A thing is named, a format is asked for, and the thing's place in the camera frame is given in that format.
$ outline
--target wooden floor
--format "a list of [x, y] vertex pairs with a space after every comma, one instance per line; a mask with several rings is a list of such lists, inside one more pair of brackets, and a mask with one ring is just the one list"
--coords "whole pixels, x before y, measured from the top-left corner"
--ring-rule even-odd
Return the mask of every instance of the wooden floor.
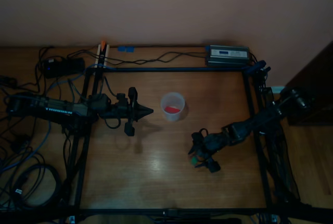
[[[136, 53], [148, 59], [166, 50], [158, 51], [158, 53], [151, 53], [150, 50], [140, 49]], [[72, 51], [64, 49], [61, 53], [52, 54], [64, 55], [69, 52]], [[8, 57], [8, 61], [2, 65], [1, 73], [10, 76], [15, 70], [15, 75], [19, 76], [19, 82], [33, 80], [31, 67], [34, 66], [33, 60], [36, 58], [36, 53], [37, 49], [1, 50], [0, 54]], [[177, 66], [186, 67], [189, 61], [195, 67], [203, 65], [200, 59], [193, 61], [183, 58], [179, 59]], [[186, 153], [191, 145], [188, 137], [192, 132], [206, 126], [209, 126], [212, 132], [217, 132], [225, 124], [248, 117], [244, 89], [240, 87], [242, 86], [241, 76], [227, 73], [224, 76], [216, 76], [213, 73], [201, 76], [193, 73], [187, 74], [186, 77], [182, 77], [180, 73], [172, 76], [164, 74], [163, 77], [157, 74], [152, 76], [127, 74], [125, 78], [121, 74], [109, 76], [109, 82], [116, 92], [126, 93], [129, 86], [136, 86], [139, 93], [138, 102], [157, 110], [154, 114], [135, 123], [136, 137], [131, 142], [128, 142], [124, 136], [122, 127], [113, 131], [115, 137], [111, 138], [110, 131], [104, 125], [96, 124], [93, 129], [96, 138], [92, 138], [89, 147], [82, 207], [264, 207], [258, 161], [251, 137], [240, 145], [222, 150], [217, 156], [223, 165], [220, 173], [211, 175], [204, 169], [188, 169], [189, 161]], [[210, 84], [209, 89], [206, 86], [200, 86], [199, 81]], [[82, 80], [78, 79], [75, 85], [81, 90]], [[186, 118], [177, 124], [165, 122], [161, 112], [158, 111], [160, 97], [171, 88], [182, 90], [190, 108]], [[64, 96], [69, 99], [69, 89], [67, 90]], [[58, 96], [58, 91], [54, 89], [49, 96]], [[291, 166], [302, 202], [316, 207], [333, 208], [333, 127], [290, 127], [286, 121], [283, 121], [283, 126]], [[39, 121], [36, 131], [37, 143], [42, 140], [46, 130], [47, 122]], [[53, 164], [60, 176], [64, 178], [61, 156], [63, 135], [60, 133], [60, 126], [53, 125], [51, 133], [49, 141], [43, 146], [41, 152], [47, 154], [47, 162]], [[127, 164], [120, 162], [123, 156], [127, 156], [125, 159]], [[133, 165], [131, 171], [123, 170], [129, 167], [128, 162], [131, 166]], [[134, 180], [131, 177], [133, 174], [137, 175]], [[168, 182], [168, 188], [158, 183], [161, 177]], [[108, 187], [107, 191], [98, 186], [101, 180], [104, 186]], [[204, 189], [199, 195], [192, 192], [193, 182]], [[216, 190], [224, 192], [223, 197], [216, 195]], [[115, 201], [101, 201], [106, 198]], [[165, 200], [158, 202], [154, 200], [160, 198]], [[122, 202], [122, 199], [130, 199], [130, 201]], [[242, 219], [245, 223], [250, 223], [248, 217], [242, 217]], [[151, 223], [151, 221], [145, 217], [95, 216], [87, 218], [83, 223]]]
[[[333, 127], [291, 127], [282, 121], [287, 138], [289, 157], [293, 174], [303, 203], [315, 207], [333, 208]], [[237, 217], [243, 223], [252, 223], [249, 217]], [[290, 219], [292, 224], [312, 223]], [[152, 223], [146, 217], [136, 216], [94, 216], [84, 224], [107, 223]]]

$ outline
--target wall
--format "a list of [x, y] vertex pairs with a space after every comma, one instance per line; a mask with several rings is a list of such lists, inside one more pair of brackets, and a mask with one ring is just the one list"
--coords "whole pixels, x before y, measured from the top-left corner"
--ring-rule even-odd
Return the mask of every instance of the wall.
[[332, 0], [0, 0], [0, 46], [249, 46], [285, 85], [333, 39]]

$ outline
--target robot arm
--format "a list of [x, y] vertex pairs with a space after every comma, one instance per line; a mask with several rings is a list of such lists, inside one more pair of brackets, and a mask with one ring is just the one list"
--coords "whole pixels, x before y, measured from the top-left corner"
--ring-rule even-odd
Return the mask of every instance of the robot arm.
[[111, 104], [111, 99], [106, 94], [97, 94], [86, 101], [71, 103], [32, 93], [18, 93], [9, 96], [6, 111], [9, 116], [34, 116], [61, 124], [69, 130], [77, 129], [83, 123], [93, 123], [99, 117], [118, 119], [119, 125], [114, 127], [117, 128], [120, 126], [120, 119], [126, 118], [128, 122], [125, 124], [125, 133], [133, 136], [133, 121], [153, 113], [153, 110], [137, 102], [134, 87], [129, 89], [129, 103], [125, 94], [117, 94], [117, 99], [117, 103]]
[[280, 99], [253, 117], [234, 122], [222, 128], [222, 132], [208, 134], [206, 129], [193, 133], [193, 146], [189, 155], [193, 155], [195, 167], [207, 167], [211, 173], [219, 171], [219, 164], [213, 160], [212, 155], [225, 146], [233, 146], [243, 142], [253, 130], [260, 130], [272, 121], [281, 120], [288, 115], [299, 113], [311, 107], [312, 98], [301, 89], [285, 89]]

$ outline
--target plastic cup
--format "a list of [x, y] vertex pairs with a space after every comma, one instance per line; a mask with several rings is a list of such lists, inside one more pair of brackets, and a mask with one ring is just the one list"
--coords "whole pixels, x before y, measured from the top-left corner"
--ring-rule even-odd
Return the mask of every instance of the plastic cup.
[[[179, 112], [169, 113], [165, 111], [165, 108], [171, 107], [178, 109]], [[161, 100], [161, 108], [168, 121], [178, 121], [181, 117], [181, 113], [185, 107], [185, 99], [177, 92], [170, 92], [165, 94]]]

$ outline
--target label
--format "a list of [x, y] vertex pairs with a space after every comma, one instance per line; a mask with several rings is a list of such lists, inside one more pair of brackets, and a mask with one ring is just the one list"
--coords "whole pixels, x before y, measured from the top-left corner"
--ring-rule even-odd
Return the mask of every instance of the label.
[[212, 49], [212, 56], [221, 56], [221, 57], [241, 57], [248, 58], [248, 53], [246, 51], [226, 51], [222, 49]]

